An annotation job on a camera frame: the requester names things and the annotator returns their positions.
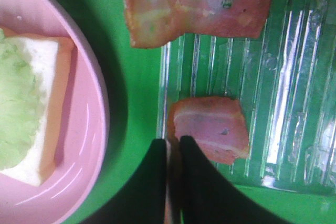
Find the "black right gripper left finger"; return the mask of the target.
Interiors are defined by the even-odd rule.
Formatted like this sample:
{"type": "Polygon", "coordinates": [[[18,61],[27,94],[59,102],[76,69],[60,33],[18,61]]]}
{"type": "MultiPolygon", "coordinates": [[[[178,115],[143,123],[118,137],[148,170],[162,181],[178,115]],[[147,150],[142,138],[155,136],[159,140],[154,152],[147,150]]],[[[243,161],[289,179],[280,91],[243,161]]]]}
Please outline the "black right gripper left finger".
{"type": "Polygon", "coordinates": [[[82,223],[163,223],[166,159],[166,141],[153,140],[126,184],[82,223]]]}

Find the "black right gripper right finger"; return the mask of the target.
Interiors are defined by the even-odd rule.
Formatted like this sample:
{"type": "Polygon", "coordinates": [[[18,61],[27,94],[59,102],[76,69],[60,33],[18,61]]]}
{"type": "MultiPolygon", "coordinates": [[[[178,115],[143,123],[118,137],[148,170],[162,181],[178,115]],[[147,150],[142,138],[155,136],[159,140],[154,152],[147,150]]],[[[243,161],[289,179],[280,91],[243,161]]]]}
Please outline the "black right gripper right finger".
{"type": "Polygon", "coordinates": [[[237,190],[191,136],[180,139],[184,223],[286,223],[237,190]]]}

